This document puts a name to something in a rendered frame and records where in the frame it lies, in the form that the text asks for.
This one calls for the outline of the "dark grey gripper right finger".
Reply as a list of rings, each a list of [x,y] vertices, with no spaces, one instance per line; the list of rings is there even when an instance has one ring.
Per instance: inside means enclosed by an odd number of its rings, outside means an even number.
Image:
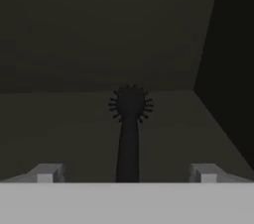
[[[228,172],[216,164],[191,164],[190,182],[223,183],[223,182],[250,182],[250,179]]]

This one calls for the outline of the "black dish brush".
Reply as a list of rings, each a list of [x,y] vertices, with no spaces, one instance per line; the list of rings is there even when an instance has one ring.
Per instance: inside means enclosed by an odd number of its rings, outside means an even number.
[[[137,85],[126,85],[114,91],[108,103],[113,118],[121,124],[116,164],[116,182],[139,182],[139,124],[153,111],[153,99]]]

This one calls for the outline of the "dark cabinet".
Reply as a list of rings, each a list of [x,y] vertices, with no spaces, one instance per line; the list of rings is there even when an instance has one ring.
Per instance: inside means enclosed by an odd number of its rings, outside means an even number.
[[[0,180],[41,163],[112,180],[108,103],[124,85],[155,103],[140,126],[143,181],[185,181],[193,163],[254,178],[193,90],[213,1],[0,0]]]

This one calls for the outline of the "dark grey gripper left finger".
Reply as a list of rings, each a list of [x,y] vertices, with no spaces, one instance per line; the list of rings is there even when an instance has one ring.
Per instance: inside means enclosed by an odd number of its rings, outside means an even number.
[[[29,172],[5,179],[5,182],[54,183],[65,182],[63,164],[39,164]]]

